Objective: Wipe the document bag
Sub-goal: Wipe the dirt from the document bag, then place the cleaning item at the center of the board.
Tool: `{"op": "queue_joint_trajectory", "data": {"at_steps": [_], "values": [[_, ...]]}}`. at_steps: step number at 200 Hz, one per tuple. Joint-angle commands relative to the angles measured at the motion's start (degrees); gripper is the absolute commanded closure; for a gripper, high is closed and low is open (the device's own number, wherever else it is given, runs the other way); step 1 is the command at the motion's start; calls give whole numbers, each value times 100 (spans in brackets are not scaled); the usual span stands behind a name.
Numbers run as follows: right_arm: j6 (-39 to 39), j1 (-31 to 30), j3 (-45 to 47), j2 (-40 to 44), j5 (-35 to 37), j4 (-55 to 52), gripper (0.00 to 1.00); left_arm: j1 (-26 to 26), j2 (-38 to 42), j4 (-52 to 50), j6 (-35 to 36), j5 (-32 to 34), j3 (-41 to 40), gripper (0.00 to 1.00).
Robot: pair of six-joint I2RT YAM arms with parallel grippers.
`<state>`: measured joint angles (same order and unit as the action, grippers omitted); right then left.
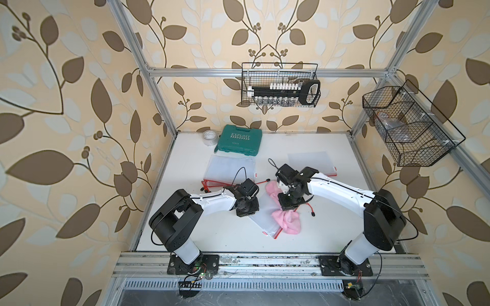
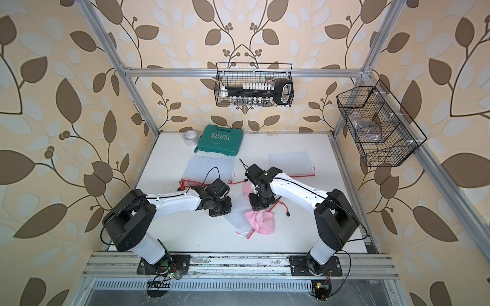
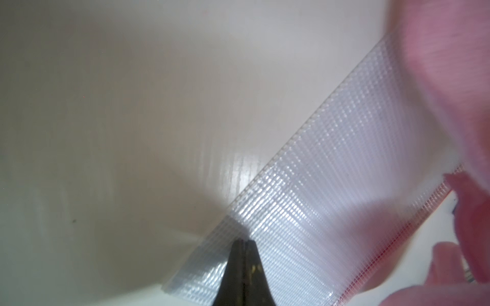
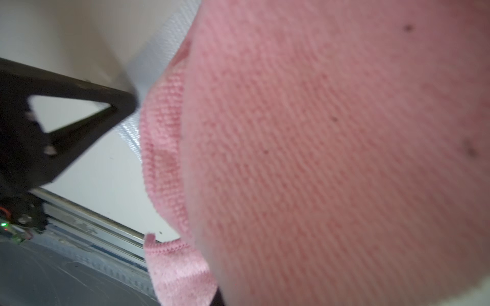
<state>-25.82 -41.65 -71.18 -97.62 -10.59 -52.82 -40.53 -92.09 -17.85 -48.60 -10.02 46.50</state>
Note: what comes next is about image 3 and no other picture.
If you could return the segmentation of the clear mesh document bag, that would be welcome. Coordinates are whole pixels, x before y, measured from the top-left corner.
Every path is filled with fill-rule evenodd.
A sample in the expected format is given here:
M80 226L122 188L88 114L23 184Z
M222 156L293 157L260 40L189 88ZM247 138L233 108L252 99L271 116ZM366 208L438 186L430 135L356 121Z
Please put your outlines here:
M448 193L459 154L387 34L233 201L164 287L213 303L232 242L258 246L277 305L347 301Z

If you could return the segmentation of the pink wiping cloth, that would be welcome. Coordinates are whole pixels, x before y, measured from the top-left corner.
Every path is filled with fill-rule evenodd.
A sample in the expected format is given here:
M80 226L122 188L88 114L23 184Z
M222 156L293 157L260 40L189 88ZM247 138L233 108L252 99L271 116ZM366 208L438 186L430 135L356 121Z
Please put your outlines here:
M464 172L445 179L456 193L456 243L440 242L423 285L384 305L489 304L489 2L395 1L408 72L456 144Z

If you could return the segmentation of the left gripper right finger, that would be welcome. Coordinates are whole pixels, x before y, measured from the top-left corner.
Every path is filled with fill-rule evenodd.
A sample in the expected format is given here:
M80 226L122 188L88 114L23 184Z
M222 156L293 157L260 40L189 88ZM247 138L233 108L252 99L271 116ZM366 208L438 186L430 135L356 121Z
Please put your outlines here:
M246 306L274 306L259 250L253 240L245 242L244 259L244 304Z

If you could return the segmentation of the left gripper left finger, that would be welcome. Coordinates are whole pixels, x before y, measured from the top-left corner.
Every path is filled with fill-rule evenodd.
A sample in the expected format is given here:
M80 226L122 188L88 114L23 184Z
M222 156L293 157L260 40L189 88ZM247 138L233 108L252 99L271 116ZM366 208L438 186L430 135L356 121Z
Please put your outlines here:
M238 239L232 244L213 306L244 305L245 251L246 242L243 239Z

